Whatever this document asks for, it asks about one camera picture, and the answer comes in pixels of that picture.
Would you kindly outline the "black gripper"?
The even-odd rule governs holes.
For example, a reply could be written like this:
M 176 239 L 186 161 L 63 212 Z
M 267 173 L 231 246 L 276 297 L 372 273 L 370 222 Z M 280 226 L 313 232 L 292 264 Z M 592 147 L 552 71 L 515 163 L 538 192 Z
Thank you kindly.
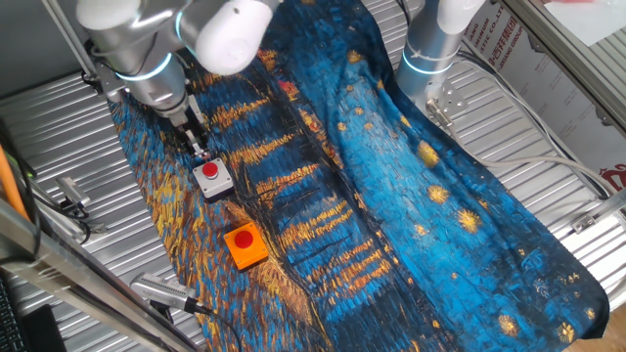
M 185 110 L 187 120 L 175 127 L 176 136 L 187 146 L 192 147 L 195 156 L 207 160 L 210 152 L 206 149 L 206 129 L 192 110 Z

